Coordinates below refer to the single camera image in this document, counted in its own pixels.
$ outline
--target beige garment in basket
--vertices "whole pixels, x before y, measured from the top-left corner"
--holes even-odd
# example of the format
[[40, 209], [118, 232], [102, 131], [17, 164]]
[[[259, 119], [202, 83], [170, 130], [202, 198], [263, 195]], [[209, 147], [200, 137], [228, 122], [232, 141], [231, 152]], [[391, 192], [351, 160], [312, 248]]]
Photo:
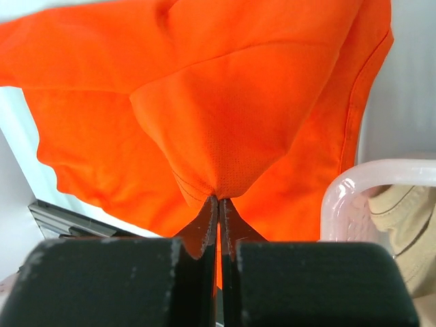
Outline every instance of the beige garment in basket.
[[393, 185], [369, 199], [377, 229], [389, 233], [421, 326], [436, 326], [436, 188]]

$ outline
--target white plastic basket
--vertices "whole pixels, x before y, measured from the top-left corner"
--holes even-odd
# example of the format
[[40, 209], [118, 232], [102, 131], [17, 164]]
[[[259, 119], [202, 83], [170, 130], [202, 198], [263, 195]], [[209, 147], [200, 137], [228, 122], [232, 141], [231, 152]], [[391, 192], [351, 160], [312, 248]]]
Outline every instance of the white plastic basket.
[[321, 240], [374, 242], [389, 249], [386, 237], [371, 221], [364, 194], [364, 191], [380, 185], [436, 187], [436, 159], [370, 161], [341, 174], [327, 188], [322, 202]]

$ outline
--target laundry basket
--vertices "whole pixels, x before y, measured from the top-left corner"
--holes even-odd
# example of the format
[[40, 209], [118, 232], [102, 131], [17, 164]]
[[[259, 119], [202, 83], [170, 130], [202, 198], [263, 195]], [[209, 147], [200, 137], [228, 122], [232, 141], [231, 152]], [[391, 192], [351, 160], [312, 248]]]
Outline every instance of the laundry basket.
[[374, 242], [390, 249], [386, 236], [371, 221], [363, 192], [393, 184], [436, 187], [436, 159], [370, 161], [341, 174], [330, 184], [322, 201], [321, 240]]

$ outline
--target orange cloth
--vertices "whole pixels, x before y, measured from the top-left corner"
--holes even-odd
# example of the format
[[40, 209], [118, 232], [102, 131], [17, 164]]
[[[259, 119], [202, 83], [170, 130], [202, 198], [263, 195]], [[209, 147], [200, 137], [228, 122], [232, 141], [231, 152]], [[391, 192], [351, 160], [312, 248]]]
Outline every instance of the orange cloth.
[[0, 25], [0, 85], [62, 192], [163, 236], [239, 197], [267, 239], [317, 240], [391, 43], [389, 0], [96, 3]]

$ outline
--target garment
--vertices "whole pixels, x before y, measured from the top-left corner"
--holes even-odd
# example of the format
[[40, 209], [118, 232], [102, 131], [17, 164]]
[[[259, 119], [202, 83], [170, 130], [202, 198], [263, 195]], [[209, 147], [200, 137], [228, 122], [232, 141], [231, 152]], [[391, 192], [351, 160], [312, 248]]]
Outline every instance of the garment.
[[317, 240], [391, 43], [389, 0], [113, 1], [0, 25], [0, 85], [62, 192], [162, 236], [215, 194]]
[[423, 326], [436, 326], [436, 188], [393, 185], [369, 199], [377, 229], [389, 233]]

